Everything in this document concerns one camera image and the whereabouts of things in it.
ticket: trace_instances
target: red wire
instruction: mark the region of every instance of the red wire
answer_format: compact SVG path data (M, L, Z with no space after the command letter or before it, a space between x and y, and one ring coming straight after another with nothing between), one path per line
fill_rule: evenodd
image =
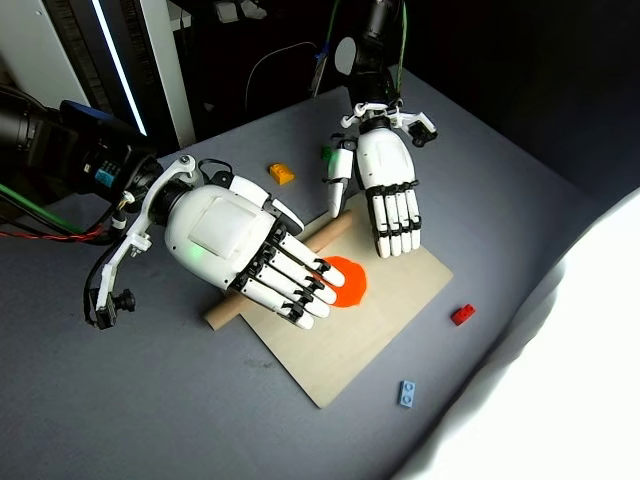
M98 227L90 232L82 233L78 235L32 235L29 233L13 233L13 232L0 232L0 237L17 237L25 238L28 240L74 240L77 242L84 242L87 240L93 240L102 233L102 227Z

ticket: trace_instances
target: robotic hand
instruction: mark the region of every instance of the robotic hand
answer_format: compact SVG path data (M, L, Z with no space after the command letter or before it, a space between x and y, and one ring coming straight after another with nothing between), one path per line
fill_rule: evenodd
M218 172L192 189L188 185L201 183L195 168L193 157L184 156L152 185L140 216L103 269L93 295L98 322L114 323L117 265L130 248L139 253L150 247L145 232L152 217L166 221L171 254L203 280L241 292L300 328L313 326L312 315L327 317L336 300L328 284L340 287L345 278L294 238L303 229L295 214L231 172Z
M382 258L418 249L422 226L413 161L392 129L404 131L419 148L437 136L424 113L400 111L402 100L384 66L387 18L398 8L404 8L400 0L373 0L359 42L347 37L337 47L336 68L347 76L353 105L353 115L343 117L340 123L343 128L358 125L360 137L334 135L339 140L327 175L329 212L337 217L355 167L360 188L366 192L376 250Z

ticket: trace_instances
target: dark background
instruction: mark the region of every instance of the dark background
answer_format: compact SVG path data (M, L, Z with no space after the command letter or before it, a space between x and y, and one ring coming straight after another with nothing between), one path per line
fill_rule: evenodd
M332 46L360 28L369 0L343 0ZM177 32L199 138L309 96L332 1L261 2L268 17L222 25L195 2L194 27ZM640 3L409 0L405 66L607 208L640 185ZM397 61L398 26L389 42ZM331 68L322 90L343 79ZM203 103L213 105L206 111ZM338 118L342 113L336 112Z

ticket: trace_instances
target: table surface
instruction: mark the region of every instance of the table surface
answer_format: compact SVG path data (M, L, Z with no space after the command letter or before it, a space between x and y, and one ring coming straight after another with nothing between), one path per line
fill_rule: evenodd
M397 468L592 208L415 76L403 87L407 109L439 130L409 150L422 243L454 278L329 407L243 321L215 333L202 321L220 293L178 266L161 229L119 271L137 311L104 332L82 319L96 247L3 239L0 477L371 480ZM185 152L232 162L308 222L326 211L320 148L349 109L337 89ZM277 186L275 162L296 180ZM104 208L91 196L54 207L85 223ZM477 313L456 328L449 315L466 303ZM410 410L396 404L403 379L417 383Z

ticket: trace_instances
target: white led light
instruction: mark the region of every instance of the white led light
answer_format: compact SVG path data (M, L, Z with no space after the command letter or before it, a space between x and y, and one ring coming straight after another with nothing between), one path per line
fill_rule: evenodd
M118 72L118 76L120 77L120 82L122 83L122 87L124 88L124 93L127 96L127 100L129 101L129 106L131 107L133 116L136 119L136 123L138 124L138 130L140 130L140 133L142 133L143 135L146 135L147 131L144 128L142 118L140 118L140 112L138 111L136 102L133 99L133 94L131 93L131 88L129 87L129 82L127 81L127 77L124 74L124 69L122 68L122 63L120 62L120 57L118 56L116 46L113 43L113 38L111 37L111 32L109 31L109 26L107 25L107 20L104 18L104 12L102 11L100 0L92 0L91 3L93 3L93 8L96 11L96 15L98 16L100 28L102 28L102 33L105 40L107 41L109 52L111 52L111 58L113 59L113 63L116 66L116 71Z

